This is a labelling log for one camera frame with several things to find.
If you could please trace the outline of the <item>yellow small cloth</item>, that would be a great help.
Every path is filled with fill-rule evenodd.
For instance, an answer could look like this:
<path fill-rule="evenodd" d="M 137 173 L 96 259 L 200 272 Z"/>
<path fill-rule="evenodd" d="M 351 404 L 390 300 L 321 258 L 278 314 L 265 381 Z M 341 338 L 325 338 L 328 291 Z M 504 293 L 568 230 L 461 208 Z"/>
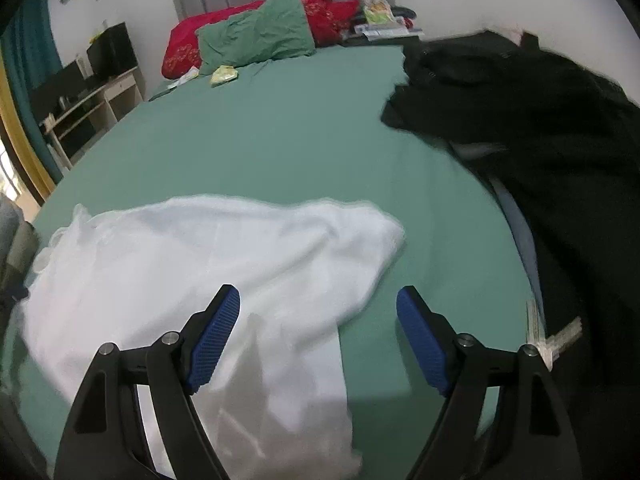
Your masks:
<path fill-rule="evenodd" d="M 239 72 L 236 68 L 230 65 L 221 65 L 213 71 L 210 76 L 209 84 L 212 87 L 218 87 L 222 84 L 228 84 L 228 82 L 234 81 L 239 78 Z"/>

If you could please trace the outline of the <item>black clothes pile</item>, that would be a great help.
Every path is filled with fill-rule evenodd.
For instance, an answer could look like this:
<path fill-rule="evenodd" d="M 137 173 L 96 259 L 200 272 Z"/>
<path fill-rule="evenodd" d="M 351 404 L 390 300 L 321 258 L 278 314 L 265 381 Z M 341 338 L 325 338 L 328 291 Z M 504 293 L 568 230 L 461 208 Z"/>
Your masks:
<path fill-rule="evenodd" d="M 384 124 L 446 148 L 508 219 L 588 479 L 639 474 L 639 109 L 615 81 L 477 32 L 404 49 Z"/>

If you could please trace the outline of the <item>green bed sheet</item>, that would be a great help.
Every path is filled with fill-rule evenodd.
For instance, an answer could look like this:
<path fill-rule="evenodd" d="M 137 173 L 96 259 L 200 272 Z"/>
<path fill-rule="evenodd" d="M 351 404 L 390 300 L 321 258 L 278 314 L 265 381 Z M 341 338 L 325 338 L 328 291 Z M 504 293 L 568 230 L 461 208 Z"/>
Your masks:
<path fill-rule="evenodd" d="M 340 331 L 365 479 L 405 478 L 442 406 L 398 325 L 398 290 L 414 286 L 454 328 L 506 350 L 524 342 L 532 296 L 508 222 L 480 181 L 443 148 L 382 124 L 403 59 L 396 47 L 333 47 L 244 67 L 220 88 L 191 81 L 127 115 L 35 218 L 48 240 L 77 205 L 100 214 L 200 194 L 367 200 L 394 216 L 405 247 Z"/>

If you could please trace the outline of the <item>grey folded garment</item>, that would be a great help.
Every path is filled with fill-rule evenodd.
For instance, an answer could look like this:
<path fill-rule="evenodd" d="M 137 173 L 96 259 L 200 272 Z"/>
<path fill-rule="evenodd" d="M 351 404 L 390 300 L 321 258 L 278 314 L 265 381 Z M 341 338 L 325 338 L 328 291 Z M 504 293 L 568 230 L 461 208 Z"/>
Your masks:
<path fill-rule="evenodd" d="M 0 259 L 6 261 L 15 233 L 24 220 L 23 211 L 4 194 L 0 198 Z"/>

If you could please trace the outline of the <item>beige wooden desk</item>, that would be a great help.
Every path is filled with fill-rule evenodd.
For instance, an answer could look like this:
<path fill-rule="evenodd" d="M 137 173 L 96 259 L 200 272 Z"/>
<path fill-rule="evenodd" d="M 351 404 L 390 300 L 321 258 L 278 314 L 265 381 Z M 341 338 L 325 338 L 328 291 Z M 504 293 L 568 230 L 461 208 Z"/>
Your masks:
<path fill-rule="evenodd" d="M 50 114 L 40 122 L 40 127 L 49 142 L 49 150 L 65 174 L 73 169 L 74 163 L 96 143 L 101 136 L 124 119 L 143 102 L 139 82 L 141 70 L 138 66 L 126 70 L 102 86 L 89 91 L 61 114 Z M 85 122 L 90 122 L 93 135 L 80 148 L 70 154 L 63 142 Z"/>

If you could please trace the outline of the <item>red pillow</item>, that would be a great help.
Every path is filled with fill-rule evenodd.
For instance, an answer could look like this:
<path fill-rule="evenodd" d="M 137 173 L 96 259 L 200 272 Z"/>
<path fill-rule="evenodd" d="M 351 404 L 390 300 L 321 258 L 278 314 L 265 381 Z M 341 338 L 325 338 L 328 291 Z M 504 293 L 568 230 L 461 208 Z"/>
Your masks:
<path fill-rule="evenodd" d="M 171 29 L 160 72 L 166 79 L 175 80 L 192 66 L 202 64 L 195 32 L 202 26 L 222 22 L 234 14 L 258 9 L 264 2 L 256 0 L 242 6 L 230 6 L 185 18 Z M 350 29 L 350 20 L 359 11 L 359 0 L 302 0 L 311 35 L 317 47 L 333 46 Z"/>

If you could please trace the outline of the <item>black monitor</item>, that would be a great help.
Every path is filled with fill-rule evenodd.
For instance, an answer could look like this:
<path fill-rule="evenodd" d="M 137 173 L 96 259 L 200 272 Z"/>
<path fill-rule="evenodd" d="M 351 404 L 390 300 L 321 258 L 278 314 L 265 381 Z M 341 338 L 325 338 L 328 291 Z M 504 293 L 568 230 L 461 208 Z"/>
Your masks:
<path fill-rule="evenodd" d="M 105 29 L 90 44 L 87 55 L 98 81 L 108 81 L 138 65 L 125 23 Z"/>

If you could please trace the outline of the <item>items on nightstand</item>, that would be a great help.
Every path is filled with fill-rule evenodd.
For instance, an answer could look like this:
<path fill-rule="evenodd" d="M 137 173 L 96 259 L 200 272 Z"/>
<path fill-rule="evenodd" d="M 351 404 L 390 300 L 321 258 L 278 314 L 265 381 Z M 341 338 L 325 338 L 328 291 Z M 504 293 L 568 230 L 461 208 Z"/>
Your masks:
<path fill-rule="evenodd" d="M 387 0 L 362 0 L 341 37 L 345 47 L 388 46 L 420 41 L 424 32 L 416 27 L 412 9 L 393 6 Z"/>

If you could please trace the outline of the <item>green pillow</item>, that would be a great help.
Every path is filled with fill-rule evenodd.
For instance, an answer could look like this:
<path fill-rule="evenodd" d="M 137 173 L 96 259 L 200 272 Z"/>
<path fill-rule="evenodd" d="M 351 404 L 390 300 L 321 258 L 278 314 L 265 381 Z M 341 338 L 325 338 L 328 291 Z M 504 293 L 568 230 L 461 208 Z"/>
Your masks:
<path fill-rule="evenodd" d="M 255 10 L 204 25 L 195 35 L 201 75 L 223 65 L 243 67 L 316 53 L 302 0 L 266 0 Z"/>

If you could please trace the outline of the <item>white large shirt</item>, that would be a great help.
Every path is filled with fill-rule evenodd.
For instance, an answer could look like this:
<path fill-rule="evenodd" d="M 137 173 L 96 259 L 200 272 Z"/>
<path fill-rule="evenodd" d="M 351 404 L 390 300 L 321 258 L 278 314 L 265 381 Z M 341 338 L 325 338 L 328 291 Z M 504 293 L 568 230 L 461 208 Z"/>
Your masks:
<path fill-rule="evenodd" d="M 23 304 L 32 358 L 66 399 L 104 342 L 152 344 L 234 286 L 240 315 L 194 404 L 235 479 L 349 479 L 338 328 L 362 311 L 405 232 L 369 203 L 178 197 L 77 207 L 38 255 Z"/>

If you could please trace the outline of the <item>teal and yellow curtain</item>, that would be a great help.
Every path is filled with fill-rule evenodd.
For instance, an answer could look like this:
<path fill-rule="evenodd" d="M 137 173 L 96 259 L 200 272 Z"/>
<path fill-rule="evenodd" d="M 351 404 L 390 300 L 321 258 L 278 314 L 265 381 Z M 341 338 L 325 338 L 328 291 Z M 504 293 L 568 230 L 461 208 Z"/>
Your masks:
<path fill-rule="evenodd" d="M 30 92 L 62 68 L 53 40 L 48 0 L 23 0 L 1 35 L 3 73 L 18 124 L 10 129 L 14 153 L 43 203 L 62 179 L 30 104 Z"/>

